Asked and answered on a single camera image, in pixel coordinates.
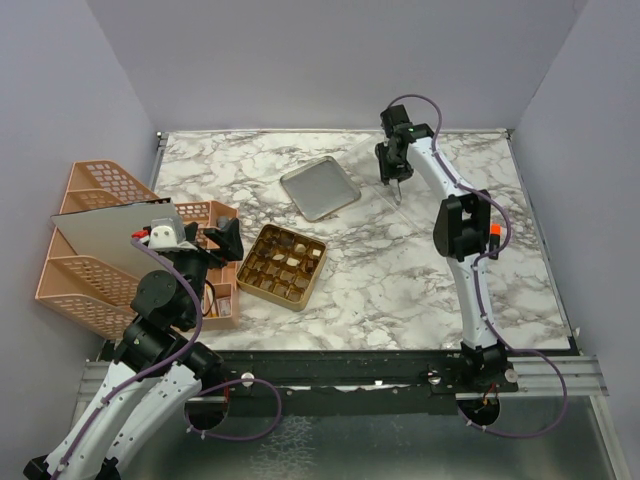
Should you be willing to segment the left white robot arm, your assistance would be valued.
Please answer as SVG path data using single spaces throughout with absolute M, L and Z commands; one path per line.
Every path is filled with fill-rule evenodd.
M 198 340 L 204 315 L 207 274 L 244 256 L 240 222 L 204 229 L 214 243 L 197 244 L 195 222 L 156 219 L 131 236 L 137 250 L 159 263 L 139 281 L 131 307 L 136 316 L 125 329 L 99 391 L 79 423 L 49 454 L 31 459 L 28 479 L 97 479 L 116 465 L 107 453 L 126 421 L 173 369 L 187 370 L 186 382 L 206 395 L 220 385 L 222 358 Z

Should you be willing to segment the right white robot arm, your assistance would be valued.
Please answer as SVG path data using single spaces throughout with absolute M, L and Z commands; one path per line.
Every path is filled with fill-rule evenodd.
M 487 284 L 491 205 L 485 191 L 473 192 L 437 148 L 426 124 L 385 127 L 375 147 L 381 181 L 402 182 L 415 172 L 440 201 L 433 227 L 436 251 L 454 277 L 462 316 L 461 383 L 481 391 L 506 361 L 504 345 L 493 332 L 495 320 Z

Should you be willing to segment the black metal tongs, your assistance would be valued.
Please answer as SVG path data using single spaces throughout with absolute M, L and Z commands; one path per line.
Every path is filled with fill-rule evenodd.
M 400 187 L 400 182 L 394 181 L 390 184 L 390 186 L 391 186 L 394 202 L 397 206 L 400 206 L 402 204 L 402 191 Z

